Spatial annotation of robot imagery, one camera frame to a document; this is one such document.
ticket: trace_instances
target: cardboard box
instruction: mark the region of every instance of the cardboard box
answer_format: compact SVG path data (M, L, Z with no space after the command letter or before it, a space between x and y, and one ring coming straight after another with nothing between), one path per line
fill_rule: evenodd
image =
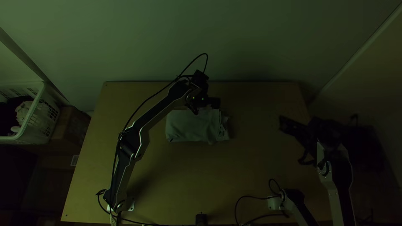
M38 155L79 154L90 120L90 116L75 107L62 107L49 143L19 147Z

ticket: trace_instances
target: white plastic basket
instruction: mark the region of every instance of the white plastic basket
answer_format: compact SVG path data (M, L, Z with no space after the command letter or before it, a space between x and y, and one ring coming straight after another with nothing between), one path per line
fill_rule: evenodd
M45 144L52 135L60 114L54 98L43 82L8 83L0 85L0 102L29 95L33 98L31 108L14 136L0 136L2 144Z

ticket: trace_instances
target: tabletop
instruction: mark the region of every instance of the tabletop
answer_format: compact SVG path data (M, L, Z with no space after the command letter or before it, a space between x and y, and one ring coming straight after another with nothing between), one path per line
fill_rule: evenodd
M91 119L63 210L62 221L108 223L95 194L110 186L111 168L122 127L133 111L167 82L106 82ZM131 123L161 100L148 101ZM213 145L169 143L164 118L149 132L150 144L134 167L127 188L136 197L133 211L122 217L157 224L194 224L206 213L209 224L235 224L234 207L242 195L272 195L268 181L305 194L305 204L317 221L331 219L330 205L315 168L299 165L303 147L279 131L278 116L307 124L309 114L299 87L292 82L210 82L210 97L221 98L229 116L231 139ZM265 200L242 200L240 223L275 213ZM295 222L283 216L259 223Z

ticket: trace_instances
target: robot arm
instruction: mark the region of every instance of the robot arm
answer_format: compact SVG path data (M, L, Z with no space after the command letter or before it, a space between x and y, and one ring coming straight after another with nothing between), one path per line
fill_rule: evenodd
M103 195L103 199L114 212L134 208L134 201L127 198L126 189L135 163L142 158L148 147L148 131L175 107L185 105L197 114L198 107L210 103L213 98L208 98L206 94L207 80L208 77L198 70L190 80L176 80L165 98L124 130L116 147L118 161L112 184Z
M280 116L281 130L293 135L306 149L300 164L312 164L321 183L327 189L334 226L356 225L349 189L352 185L352 166L348 151L340 143L342 126L330 120L313 118L305 126ZM305 162L307 153L313 160ZM304 195L298 190L283 190L282 197L268 200L271 209L288 210L299 225L316 226L317 222L304 205Z

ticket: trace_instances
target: folded cloth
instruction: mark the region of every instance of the folded cloth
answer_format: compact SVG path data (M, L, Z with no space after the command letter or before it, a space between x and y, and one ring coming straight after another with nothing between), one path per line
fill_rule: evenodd
M204 141L213 144L229 140L226 122L229 117L218 109L173 110L166 118L166 139L169 142Z

